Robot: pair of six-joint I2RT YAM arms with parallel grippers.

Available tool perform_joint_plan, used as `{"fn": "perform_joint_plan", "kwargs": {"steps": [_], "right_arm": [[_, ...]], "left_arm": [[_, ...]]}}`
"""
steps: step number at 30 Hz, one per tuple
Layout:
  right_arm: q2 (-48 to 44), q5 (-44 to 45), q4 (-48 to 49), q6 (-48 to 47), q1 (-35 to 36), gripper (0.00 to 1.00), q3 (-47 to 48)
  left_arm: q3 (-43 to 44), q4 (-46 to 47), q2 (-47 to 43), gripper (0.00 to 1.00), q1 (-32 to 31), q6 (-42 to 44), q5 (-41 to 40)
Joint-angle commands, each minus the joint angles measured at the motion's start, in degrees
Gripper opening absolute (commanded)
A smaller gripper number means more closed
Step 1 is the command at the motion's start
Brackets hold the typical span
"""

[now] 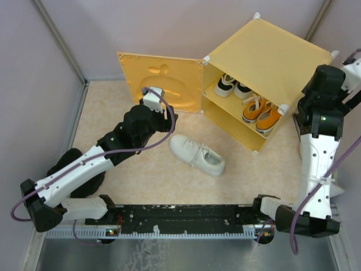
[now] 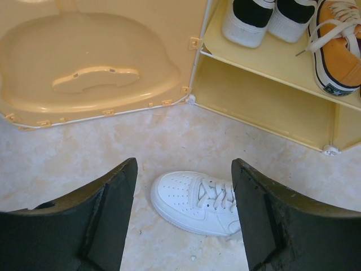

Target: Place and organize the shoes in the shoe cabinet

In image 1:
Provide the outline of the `yellow cabinet door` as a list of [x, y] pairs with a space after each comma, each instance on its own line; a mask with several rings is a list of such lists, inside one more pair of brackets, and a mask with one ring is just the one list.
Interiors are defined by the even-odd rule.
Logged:
[[158, 87], [175, 110], [198, 112], [201, 109], [204, 67], [195, 59], [118, 53], [118, 59], [133, 101], [142, 97], [143, 87]]

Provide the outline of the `black white sneaker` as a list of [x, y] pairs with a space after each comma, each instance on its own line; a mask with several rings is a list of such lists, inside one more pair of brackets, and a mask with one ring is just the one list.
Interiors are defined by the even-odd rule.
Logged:
[[248, 99], [253, 93], [254, 91], [240, 82], [234, 87], [234, 94], [240, 99]]
[[231, 94], [237, 83], [236, 79], [225, 73], [217, 82], [214, 91], [220, 97], [226, 98]]

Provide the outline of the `orange sneaker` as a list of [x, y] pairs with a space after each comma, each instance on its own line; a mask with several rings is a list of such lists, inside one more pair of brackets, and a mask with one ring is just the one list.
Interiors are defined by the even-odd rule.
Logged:
[[278, 107], [273, 103], [268, 103], [256, 121], [256, 130], [261, 134], [268, 134], [280, 118]]
[[246, 123], [254, 123], [270, 102], [258, 94], [252, 94], [243, 101], [246, 105], [243, 110], [242, 119]]

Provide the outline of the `yellow shoe cabinet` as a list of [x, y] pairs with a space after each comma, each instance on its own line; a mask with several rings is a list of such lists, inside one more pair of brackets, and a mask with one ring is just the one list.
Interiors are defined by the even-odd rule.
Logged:
[[[282, 123], [292, 116], [302, 89], [316, 67], [330, 64], [338, 51], [329, 52], [263, 19], [259, 13], [204, 58], [201, 109], [204, 115], [254, 154], [270, 142]], [[231, 93], [214, 91], [223, 74], [230, 75], [280, 109], [273, 130], [262, 134], [246, 123], [246, 104]]]

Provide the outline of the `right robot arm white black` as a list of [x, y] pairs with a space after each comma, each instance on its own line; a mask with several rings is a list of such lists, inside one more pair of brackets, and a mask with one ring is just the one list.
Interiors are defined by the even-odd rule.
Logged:
[[303, 89], [296, 120], [300, 130], [301, 185], [297, 201], [288, 206], [274, 196], [259, 195], [254, 204], [273, 219], [277, 231], [313, 238], [338, 234], [332, 218], [331, 174], [343, 135], [344, 117], [360, 103], [360, 61], [348, 60], [342, 68], [320, 65]]

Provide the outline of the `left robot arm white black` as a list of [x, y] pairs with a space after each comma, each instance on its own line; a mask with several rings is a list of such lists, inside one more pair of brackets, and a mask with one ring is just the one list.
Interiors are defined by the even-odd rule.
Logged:
[[39, 233], [62, 221], [103, 218], [112, 201], [108, 196], [92, 197], [105, 178], [105, 172], [126, 159], [147, 150], [157, 132], [170, 136], [178, 115], [173, 106], [156, 110], [146, 104], [133, 106], [113, 130], [88, 152], [68, 150], [41, 180], [20, 184], [22, 203]]

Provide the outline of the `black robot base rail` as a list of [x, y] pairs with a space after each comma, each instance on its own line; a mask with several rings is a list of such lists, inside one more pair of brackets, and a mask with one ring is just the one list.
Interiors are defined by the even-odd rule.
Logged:
[[260, 211], [261, 200], [252, 205], [111, 205], [102, 218], [87, 218], [86, 225], [119, 226], [121, 233], [150, 233], [158, 226], [161, 233], [191, 234], [242, 233], [246, 225], [260, 225], [269, 219]]

